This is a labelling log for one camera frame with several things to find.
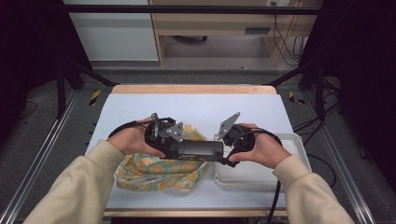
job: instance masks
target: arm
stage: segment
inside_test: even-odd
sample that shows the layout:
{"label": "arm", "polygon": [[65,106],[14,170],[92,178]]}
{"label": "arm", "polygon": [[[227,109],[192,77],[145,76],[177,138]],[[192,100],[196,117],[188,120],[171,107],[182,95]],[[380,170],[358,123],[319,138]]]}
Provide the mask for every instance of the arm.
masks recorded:
{"label": "arm", "polygon": [[[251,129],[254,124],[243,124]],[[353,223],[326,181],[309,171],[300,158],[291,156],[275,139],[256,134],[249,152],[233,154],[230,161],[255,161],[271,169],[285,187],[290,223]]]}
{"label": "arm", "polygon": [[144,141],[144,128],[124,129],[76,158],[24,223],[101,223],[114,173],[127,154],[164,154]]}
{"label": "arm", "polygon": [[285,187],[290,223],[354,223],[326,181],[309,171],[298,156],[283,160],[274,175]]}

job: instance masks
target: metal bracket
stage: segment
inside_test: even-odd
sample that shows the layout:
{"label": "metal bracket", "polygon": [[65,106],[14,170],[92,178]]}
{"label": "metal bracket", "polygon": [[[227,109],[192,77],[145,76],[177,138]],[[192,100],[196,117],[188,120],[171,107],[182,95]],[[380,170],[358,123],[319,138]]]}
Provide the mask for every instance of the metal bracket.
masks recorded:
{"label": "metal bracket", "polygon": [[182,142],[183,139],[181,139],[181,134],[183,133],[183,122],[180,122],[179,124],[168,128],[166,132],[169,134],[169,136],[173,137],[179,143]]}
{"label": "metal bracket", "polygon": [[236,112],[234,115],[230,116],[220,124],[218,139],[223,138],[231,130],[236,120],[239,118],[239,115],[241,115],[241,113]]}

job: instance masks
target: hand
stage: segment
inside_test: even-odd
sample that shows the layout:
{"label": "hand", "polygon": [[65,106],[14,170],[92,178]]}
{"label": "hand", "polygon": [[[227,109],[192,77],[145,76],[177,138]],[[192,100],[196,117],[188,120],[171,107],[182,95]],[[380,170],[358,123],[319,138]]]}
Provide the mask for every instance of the hand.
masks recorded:
{"label": "hand", "polygon": [[[141,121],[148,121],[151,118],[146,118]],[[133,153],[144,153],[155,157],[165,157],[165,154],[154,147],[150,147],[145,142],[145,128],[136,126],[133,128],[123,129],[107,139],[111,145],[116,147],[124,155]]]}
{"label": "hand", "polygon": [[[240,124],[249,129],[257,129],[255,124]],[[233,154],[230,161],[255,161],[271,169],[290,156],[290,153],[283,148],[273,137],[266,133],[255,133],[254,148],[248,152]]]}

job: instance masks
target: aluminum rail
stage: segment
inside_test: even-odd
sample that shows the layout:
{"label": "aluminum rail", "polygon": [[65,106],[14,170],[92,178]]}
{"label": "aluminum rail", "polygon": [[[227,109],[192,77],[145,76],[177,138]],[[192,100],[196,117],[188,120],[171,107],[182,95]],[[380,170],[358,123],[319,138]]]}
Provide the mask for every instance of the aluminum rail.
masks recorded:
{"label": "aluminum rail", "polygon": [[64,114],[59,119],[55,120],[51,130],[49,131],[49,134],[47,135],[46,140],[44,141],[41,148],[38,150],[38,153],[35,156],[35,160],[30,166],[28,172],[23,178],[20,186],[18,187],[11,201],[8,203],[6,209],[1,214],[0,216],[1,224],[13,223],[18,213],[20,212],[24,201],[26,200],[30,190],[32,189],[33,184],[37,180],[38,175],[40,174],[40,171],[45,161],[47,160],[47,157],[50,154],[52,147],[55,144],[55,141],[58,138],[59,133],[61,132],[62,127],[64,126],[70,114],[70,111],[73,108],[77,96],[78,96],[78,91],[71,92],[67,101],[67,108],[64,111]]}
{"label": "aluminum rail", "polygon": [[[307,101],[309,108],[314,116],[316,116],[316,110],[314,107],[314,101],[310,95],[303,92],[304,98]],[[355,180],[353,179],[352,173],[350,173],[349,169],[347,168],[346,163],[344,162],[343,158],[341,157],[337,146],[335,145],[332,137],[326,127],[323,127],[319,130],[321,133],[321,137],[323,142],[325,143],[327,152],[334,164],[334,169],[336,170],[341,183],[346,191],[346,195],[348,196],[353,209],[355,210],[356,216],[359,219],[359,222],[362,224],[374,224],[375,220],[374,217],[367,206],[366,201],[364,201],[363,196],[361,195],[361,191],[358,188]]]}
{"label": "aluminum rail", "polygon": [[237,6],[137,6],[137,5],[44,5],[41,9],[73,13],[179,13],[179,14],[261,14],[319,15],[337,9],[320,7],[237,7]]}

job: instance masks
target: wooden table edge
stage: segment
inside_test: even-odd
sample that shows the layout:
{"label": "wooden table edge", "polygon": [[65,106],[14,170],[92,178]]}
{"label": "wooden table edge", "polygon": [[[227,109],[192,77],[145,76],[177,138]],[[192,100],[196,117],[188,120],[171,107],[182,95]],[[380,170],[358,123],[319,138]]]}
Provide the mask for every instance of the wooden table edge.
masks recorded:
{"label": "wooden table edge", "polygon": [[191,93],[191,94],[276,94],[272,86],[263,85],[117,85],[111,93]]}
{"label": "wooden table edge", "polygon": [[[216,210],[176,210],[176,209],[107,209],[104,217],[268,217],[266,209],[216,209]],[[275,217],[286,217],[285,208],[277,208]]]}

